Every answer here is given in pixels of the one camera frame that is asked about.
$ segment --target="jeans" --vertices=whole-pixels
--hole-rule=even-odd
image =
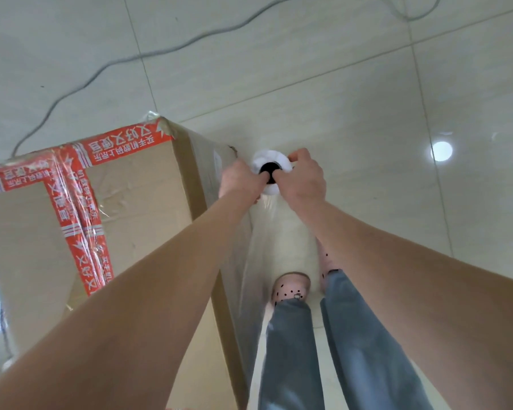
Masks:
[[[410,360],[342,270],[328,274],[321,313],[350,410],[432,410]],[[312,316],[279,303],[267,328],[260,410],[324,410]]]

